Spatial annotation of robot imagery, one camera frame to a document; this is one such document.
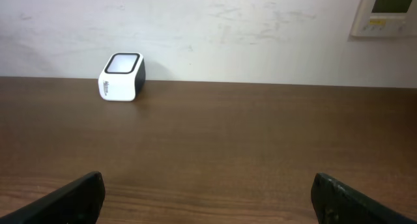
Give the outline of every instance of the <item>device logo text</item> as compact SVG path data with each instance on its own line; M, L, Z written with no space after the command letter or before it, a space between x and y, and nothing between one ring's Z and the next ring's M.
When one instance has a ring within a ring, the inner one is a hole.
M109 92L109 82L103 81L104 84L104 95L107 96L107 93Z

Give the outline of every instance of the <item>wooden table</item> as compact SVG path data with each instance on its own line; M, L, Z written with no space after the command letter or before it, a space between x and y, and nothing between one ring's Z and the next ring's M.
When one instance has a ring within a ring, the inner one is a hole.
M417 90L0 78L0 215L94 170L99 223L316 223L319 171L417 219Z

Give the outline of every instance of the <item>thermostat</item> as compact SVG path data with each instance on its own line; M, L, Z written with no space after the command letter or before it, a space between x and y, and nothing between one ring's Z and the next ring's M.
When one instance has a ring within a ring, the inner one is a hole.
M351 35L409 35L412 31L409 20L416 14L417 0L361 0Z
M145 63L140 53L116 53L98 78L105 100L132 101L145 83Z

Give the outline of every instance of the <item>wood grain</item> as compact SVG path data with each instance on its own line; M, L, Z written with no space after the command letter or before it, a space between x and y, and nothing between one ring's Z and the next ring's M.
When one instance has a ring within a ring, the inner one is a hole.
M99 223L316 223L326 172L417 219L417 90L0 78L0 215L89 171Z

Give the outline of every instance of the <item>display screen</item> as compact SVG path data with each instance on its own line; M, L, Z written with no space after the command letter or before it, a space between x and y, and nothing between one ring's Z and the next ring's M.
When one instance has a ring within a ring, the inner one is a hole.
M412 0L376 0L372 13L407 13Z
M128 74L135 68L138 59L137 54L118 53L111 58L106 72L109 74Z

